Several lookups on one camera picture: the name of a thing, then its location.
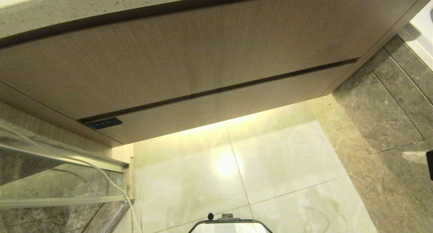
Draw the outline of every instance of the floor tile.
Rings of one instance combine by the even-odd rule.
[[[73,212],[68,215],[48,218],[42,222],[45,224],[45,228],[47,230],[50,229],[54,232],[56,232],[56,227],[59,229],[57,232],[82,229],[86,227],[98,210],[99,207],[93,207],[86,210]]]
[[[432,70],[398,36],[394,36],[384,49],[424,92],[427,99],[433,103]]]
[[[380,79],[422,136],[425,139],[433,138],[433,106],[431,102],[419,91],[415,83],[385,50],[380,50],[376,55],[384,55],[387,58],[377,66],[374,74]],[[432,74],[432,82],[429,82],[431,85],[433,84],[433,73],[430,69],[428,71]]]
[[[336,90],[334,90],[333,93],[335,95],[346,93],[349,89],[357,85],[357,83],[359,83],[365,76],[374,71],[377,66],[379,66],[385,59],[386,56],[375,54],[346,81],[344,81]]]
[[[238,208],[235,210],[229,210],[229,211],[224,212],[224,213],[233,213],[233,217],[235,217],[235,218],[252,219],[252,214],[251,214],[251,210],[249,207],[242,207],[242,208]],[[222,213],[215,214],[213,219],[221,218],[221,216],[222,216]],[[203,218],[203,219],[200,219],[200,220],[188,223],[188,224],[184,224],[184,225],[181,225],[181,226],[178,226],[175,228],[164,230],[161,233],[186,233],[186,232],[189,232],[192,229],[192,227],[194,227],[194,225],[201,220],[207,220],[207,218]]]
[[[373,153],[424,139],[373,72],[336,99],[368,140]]]
[[[251,205],[274,233],[377,232],[348,176]]]
[[[251,204],[346,175],[306,103],[226,125]]]
[[[248,205],[223,123],[134,144],[136,202],[145,232]]]
[[[433,182],[418,153],[430,141],[368,155],[370,143],[332,95],[309,101],[379,232],[430,233]]]

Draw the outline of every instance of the tile grout line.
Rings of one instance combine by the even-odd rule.
[[[409,49],[410,53],[412,53],[414,56],[416,56],[416,58],[428,69],[433,73],[433,70],[421,59],[421,57],[419,57],[419,55],[417,53],[415,53],[415,51],[413,51],[413,49],[398,35],[396,34],[396,36],[403,42],[403,44]]]
[[[315,185],[312,185],[312,186],[309,186],[309,187],[304,187],[304,188],[301,188],[301,189],[299,189],[299,190],[294,190],[294,191],[291,191],[291,192],[288,192],[288,193],[285,193],[285,194],[281,194],[281,195],[279,195],[279,196],[274,196],[274,197],[271,197],[270,199],[265,199],[265,200],[262,200],[262,201],[259,201],[259,202],[256,202],[256,203],[253,203],[252,205],[254,205],[254,204],[258,204],[258,203],[262,203],[262,202],[265,202],[265,201],[268,201],[268,200],[271,200],[271,199],[276,199],[276,198],[281,197],[281,196],[286,196],[286,195],[288,195],[288,194],[295,193],[295,192],[298,192],[298,191],[301,191],[301,190],[305,190],[305,189],[308,189],[308,188],[311,188],[311,187],[315,187],[315,186],[318,186],[318,185],[322,185],[322,184],[325,184],[325,183],[328,183],[328,182],[332,182],[332,181],[335,181],[335,180],[341,179],[341,178],[343,178],[343,177],[348,177],[348,178],[350,179],[350,176],[349,176],[348,174],[346,174],[346,175],[344,175],[344,176],[340,176],[340,177],[334,178],[334,179],[329,180],[329,181],[326,181],[326,182],[320,182],[319,184],[315,184]]]
[[[385,49],[385,47],[383,47],[383,49],[386,51],[386,53],[388,53],[389,57],[391,57],[391,59],[399,66],[399,68],[403,71],[403,73],[407,76],[407,78],[413,83],[413,85],[415,85],[415,87],[418,89],[418,91],[424,96],[425,99],[427,99],[427,101],[433,105],[433,102],[430,101],[430,99],[426,96],[426,94],[421,90],[421,88],[417,85],[417,83],[413,80],[413,78],[410,77],[409,74],[407,74],[407,72],[405,71],[405,69],[402,67],[402,65],[400,65],[400,63],[394,59],[394,57],[392,56],[392,54]]]
[[[388,91],[389,95],[391,95],[392,99],[394,99],[394,101],[397,103],[397,105],[400,107],[400,109],[403,111],[403,113],[405,113],[405,115],[407,116],[407,118],[410,120],[410,122],[412,122],[413,126],[416,128],[416,130],[418,131],[418,133],[421,135],[421,137],[423,139],[419,140],[419,141],[423,141],[425,140],[423,134],[421,133],[421,131],[418,129],[418,127],[415,125],[415,123],[413,122],[413,120],[411,119],[411,117],[407,114],[407,112],[402,108],[402,106],[400,105],[400,103],[397,101],[397,99],[394,97],[394,95],[389,91],[389,89],[385,86],[385,84],[382,82],[382,80],[380,80],[380,78],[376,75],[376,73],[374,71],[372,71],[372,73],[374,74],[374,76],[379,80],[379,82],[383,85],[383,87],[386,89],[386,91]]]
[[[362,157],[363,157],[363,158],[367,158],[367,157],[370,157],[370,156],[373,156],[373,155],[376,155],[376,154],[380,154],[380,153],[383,153],[383,152],[391,151],[391,150],[393,150],[393,149],[398,149],[398,148],[405,147],[405,146],[408,146],[408,145],[411,145],[411,144],[415,144],[415,143],[417,143],[417,142],[422,142],[422,141],[424,141],[424,140],[426,140],[426,139],[422,139],[422,140],[419,140],[419,141],[415,141],[415,142],[411,142],[411,143],[408,143],[408,144],[404,144],[404,145],[401,145],[401,146],[398,146],[398,147],[395,147],[395,148],[389,148],[389,149],[387,149],[387,150],[379,151],[379,152],[377,152],[377,153],[369,154],[369,155],[362,156]]]
[[[252,214],[252,210],[251,210],[251,204],[249,203],[248,194],[246,193],[245,184],[244,184],[244,182],[243,182],[243,178],[242,178],[241,170],[239,169],[238,160],[237,160],[237,158],[236,158],[235,150],[234,150],[234,148],[233,148],[233,144],[232,144],[232,139],[230,138],[229,129],[227,128],[226,123],[224,123],[224,127],[226,128],[227,137],[229,138],[230,147],[232,148],[233,157],[235,157],[236,167],[238,168],[239,176],[240,176],[240,178],[241,178],[242,186],[243,186],[243,188],[244,188],[245,197],[246,197],[246,200],[247,200],[247,202],[248,202],[249,211],[251,212],[252,219],[254,219],[254,215]]]
[[[346,93],[348,93],[352,88],[354,88],[356,85],[358,85],[361,81],[362,81],[362,79],[364,79],[365,77],[367,77],[370,73],[372,73],[373,71],[370,71],[370,72],[368,72],[368,73],[366,73],[366,74],[364,74],[363,76],[362,76],[362,78],[360,78],[358,81],[356,81],[354,84],[352,84],[348,89],[346,89],[345,91],[344,91],[344,93],[343,94],[346,94]]]

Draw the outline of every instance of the cabinet drawer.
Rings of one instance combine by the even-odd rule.
[[[361,57],[414,2],[247,0],[86,28],[1,49],[0,80],[83,119]]]
[[[123,124],[98,131],[120,142],[132,143],[313,99],[319,97],[351,65],[117,116]]]

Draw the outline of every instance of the stone countertop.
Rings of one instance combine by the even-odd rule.
[[[0,38],[62,22],[180,0],[0,0]]]

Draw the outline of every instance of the white cable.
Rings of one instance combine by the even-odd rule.
[[[103,175],[103,176],[108,180],[108,182],[109,182],[111,185],[113,185],[113,187],[119,189],[119,190],[122,191],[122,193],[125,195],[125,198],[127,199],[128,204],[129,204],[130,207],[131,207],[131,212],[132,212],[132,214],[133,214],[134,220],[136,221],[136,224],[137,224],[137,226],[138,226],[138,229],[139,229],[140,233],[143,233],[143,229],[141,228],[141,226],[140,226],[140,224],[139,224],[137,214],[136,214],[136,212],[135,212],[135,210],[134,210],[133,204],[131,203],[131,199],[129,198],[128,194],[127,194],[124,190],[122,190],[122,188],[120,188],[118,185],[116,185],[116,184],[115,184],[115,183],[110,179],[110,177],[108,177],[108,175],[107,175],[107,174],[106,174],[106,173],[105,173],[101,168],[99,168],[99,167],[97,167],[96,165],[93,165],[92,163],[89,163],[89,162],[87,162],[87,161],[84,161],[84,160],[81,160],[81,159],[72,158],[72,157],[68,157],[68,156],[65,156],[65,155],[63,155],[63,154],[57,153],[57,152],[55,152],[55,151],[53,151],[53,150],[51,150],[51,149],[49,149],[49,148],[45,148],[44,146],[40,145],[40,144],[37,143],[36,141],[33,141],[33,140],[30,139],[29,137],[27,137],[27,136],[25,136],[24,134],[20,133],[19,131],[15,130],[15,128],[13,128],[13,127],[11,127],[11,126],[5,124],[3,121],[0,122],[0,126],[3,127],[3,128],[5,128],[6,130],[9,130],[10,132],[13,132],[13,133],[17,134],[18,136],[20,136],[20,137],[23,138],[24,140],[28,141],[29,143],[35,145],[36,147],[39,147],[39,148],[41,148],[41,149],[43,149],[43,150],[47,150],[47,151],[49,151],[49,152],[51,152],[51,153],[53,153],[53,154],[55,154],[55,155],[57,155],[57,156],[60,156],[60,157],[65,158],[65,159],[71,159],[71,160],[75,160],[75,161],[78,161],[78,162],[85,163],[86,165],[89,165],[89,166],[93,167],[95,170],[99,171],[99,172],[100,172],[100,173],[101,173],[101,174],[102,174],[102,175]]]

